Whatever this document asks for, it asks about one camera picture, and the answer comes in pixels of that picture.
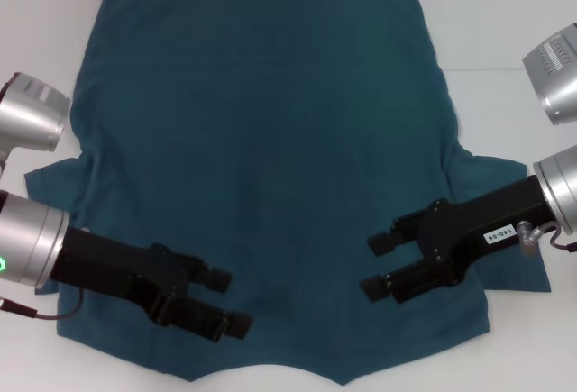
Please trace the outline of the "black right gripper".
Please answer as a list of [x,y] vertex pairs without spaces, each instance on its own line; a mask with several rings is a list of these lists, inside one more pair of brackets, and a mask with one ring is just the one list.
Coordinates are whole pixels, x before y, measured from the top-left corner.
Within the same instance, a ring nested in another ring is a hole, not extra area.
[[399,304],[444,285],[461,283],[478,259],[518,242],[499,229],[527,221],[534,226],[554,219],[537,177],[530,176],[460,204],[442,202],[395,218],[387,232],[370,236],[377,257],[417,239],[424,260],[360,282],[371,302],[392,297]]

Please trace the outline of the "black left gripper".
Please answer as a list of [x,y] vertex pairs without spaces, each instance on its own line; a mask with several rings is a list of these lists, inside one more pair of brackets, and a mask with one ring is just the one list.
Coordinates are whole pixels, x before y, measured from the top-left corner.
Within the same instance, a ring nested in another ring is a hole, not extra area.
[[139,306],[156,324],[175,326],[212,342],[243,340],[253,318],[188,296],[191,283],[225,293],[233,276],[203,260],[154,243],[139,248],[68,228],[52,279]]

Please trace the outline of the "blue t-shirt with white print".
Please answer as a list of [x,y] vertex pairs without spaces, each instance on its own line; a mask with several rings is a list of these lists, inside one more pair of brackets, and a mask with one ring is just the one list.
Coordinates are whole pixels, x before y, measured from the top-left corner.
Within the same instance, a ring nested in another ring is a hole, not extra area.
[[29,173],[29,197],[230,271],[225,294],[198,294],[254,319],[213,343],[87,293],[57,332],[116,358],[188,381],[275,364],[344,385],[485,334],[490,290],[550,289],[515,246],[403,305],[360,289],[420,255],[371,254],[393,219],[527,175],[460,145],[419,0],[103,0],[70,118],[81,155]]

